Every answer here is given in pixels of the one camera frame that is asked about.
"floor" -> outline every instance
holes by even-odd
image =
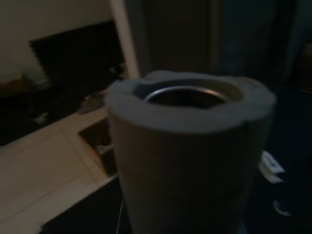
[[[37,233],[112,179],[78,136],[106,116],[72,114],[0,149],[0,233]]]

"tile floor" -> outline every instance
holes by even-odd
[[[35,234],[112,179],[78,136],[106,115],[72,114],[0,149],[1,234]]]

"metal rim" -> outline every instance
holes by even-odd
[[[148,96],[146,96],[146,98],[144,100],[145,101],[149,101],[150,99],[152,99],[153,97],[155,97],[155,96],[157,96],[159,94],[168,93],[168,92],[175,91],[175,90],[192,90],[192,91],[197,91],[197,92],[213,95],[213,96],[215,96],[217,98],[222,99],[225,102],[230,101],[230,98],[227,95],[225,95],[223,93],[220,93],[218,91],[215,91],[215,90],[212,90],[212,89],[203,88],[203,87],[198,87],[198,86],[189,86],[189,85],[185,85],[185,86],[171,86],[171,87],[158,89],[158,90],[150,93]]]

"white wall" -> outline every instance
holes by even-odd
[[[0,77],[25,72],[46,82],[29,40],[112,18],[109,0],[0,0]]]

